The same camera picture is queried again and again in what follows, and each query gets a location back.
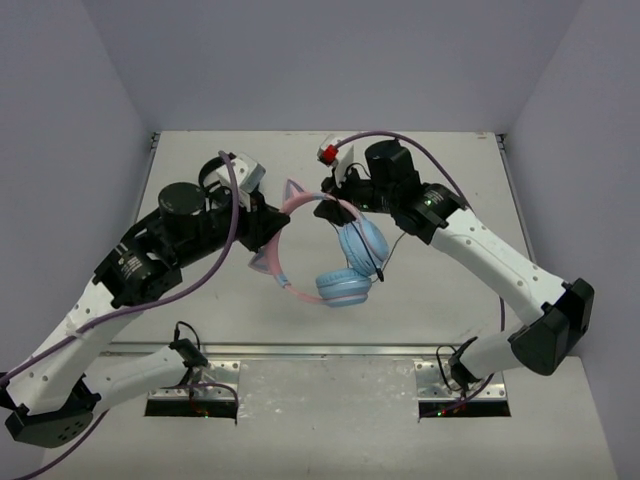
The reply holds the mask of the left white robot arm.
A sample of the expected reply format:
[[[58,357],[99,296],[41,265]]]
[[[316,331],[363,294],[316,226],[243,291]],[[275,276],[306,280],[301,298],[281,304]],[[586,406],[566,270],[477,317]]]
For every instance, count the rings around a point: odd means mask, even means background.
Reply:
[[[174,336],[151,355],[100,374],[89,366],[144,311],[178,300],[184,268],[217,253],[218,269],[234,242],[257,251],[290,218],[247,194],[188,182],[164,187],[157,206],[136,222],[96,268],[80,299],[20,366],[1,377],[5,426],[14,441],[52,449],[94,417],[149,391],[179,387],[209,362],[189,339]]]

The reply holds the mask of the pink blue cat-ear headphones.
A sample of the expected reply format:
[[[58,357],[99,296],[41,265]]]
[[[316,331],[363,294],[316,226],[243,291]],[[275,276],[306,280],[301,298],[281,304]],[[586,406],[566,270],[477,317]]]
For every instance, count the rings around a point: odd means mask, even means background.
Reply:
[[[317,207],[314,193],[301,183],[287,179],[279,211],[297,221]],[[298,300],[331,308],[364,303],[375,280],[384,279],[390,247],[380,229],[358,208],[338,199],[359,219],[349,224],[331,224],[329,230],[303,225],[310,231],[298,241],[302,230],[284,227],[249,261],[249,268],[271,277],[280,289]]]

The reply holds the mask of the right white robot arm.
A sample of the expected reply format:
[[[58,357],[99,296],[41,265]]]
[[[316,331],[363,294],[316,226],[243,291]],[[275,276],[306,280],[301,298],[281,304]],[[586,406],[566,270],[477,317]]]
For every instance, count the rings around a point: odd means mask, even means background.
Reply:
[[[353,137],[328,136],[317,159],[331,170],[321,190],[364,212],[387,213],[406,234],[457,261],[497,294],[520,326],[473,337],[449,357],[445,378],[461,390],[500,371],[552,375],[589,328],[595,292],[536,265],[493,233],[461,190],[421,180],[409,149],[416,141],[379,132],[365,150],[369,175],[351,172]]]

